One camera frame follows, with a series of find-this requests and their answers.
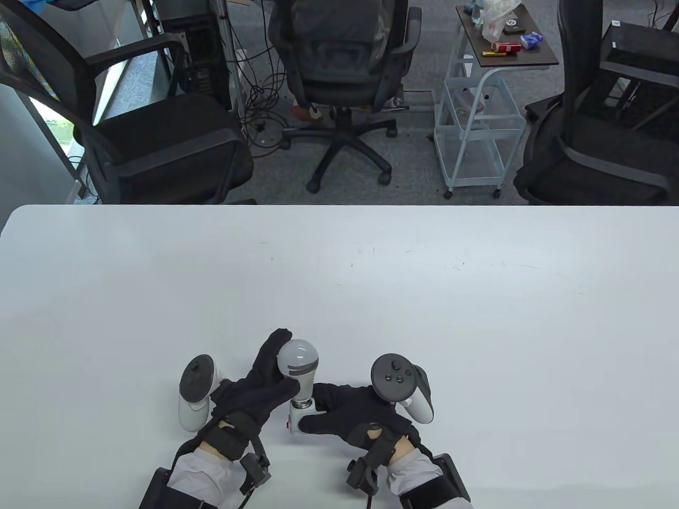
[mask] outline small box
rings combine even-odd
[[[494,42],[492,49],[496,53],[518,53],[523,49],[519,43]]]

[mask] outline forearm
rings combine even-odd
[[[228,426],[220,422],[219,427]],[[168,487],[219,507],[231,490],[233,463],[206,442],[177,460]]]
[[[414,447],[407,454],[392,461],[387,467],[387,473],[387,485],[396,496],[443,475],[438,466]],[[464,498],[458,497],[444,502],[439,509],[473,509],[473,506]]]

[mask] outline mesh backrest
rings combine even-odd
[[[292,25],[304,79],[352,82],[380,67],[394,0],[295,0]]]
[[[602,0],[559,0],[558,23],[564,47],[564,129],[572,137],[576,99],[596,79],[601,61]]]
[[[4,72],[92,120],[96,84],[84,59],[19,0],[0,0],[0,46]]]

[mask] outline light bulb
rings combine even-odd
[[[299,382],[299,393],[292,398],[295,408],[306,408],[312,404],[317,368],[318,352],[308,341],[292,339],[281,347],[278,353],[278,369],[285,377]]]

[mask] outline black glove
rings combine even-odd
[[[223,419],[242,411],[261,429],[276,407],[299,392],[299,382],[284,377],[278,370],[278,353],[292,336],[293,333],[284,328],[273,332],[259,349],[250,373],[237,382],[224,381],[212,393],[213,417]]]
[[[405,435],[411,422],[396,413],[393,404],[380,398],[368,387],[315,383],[316,410],[320,415],[307,415],[299,420],[299,430],[316,435],[337,435],[350,445],[370,449],[373,440],[368,430],[388,428],[392,433]]]
[[[215,404],[213,418],[195,438],[180,447],[175,463],[179,456],[196,450],[203,440],[232,461],[242,457],[249,442],[259,436],[271,412],[299,392],[299,382],[283,377],[276,359],[280,348],[292,336],[290,331],[278,329],[261,346],[245,378],[222,381],[210,395]],[[220,421],[232,427],[220,428]]]

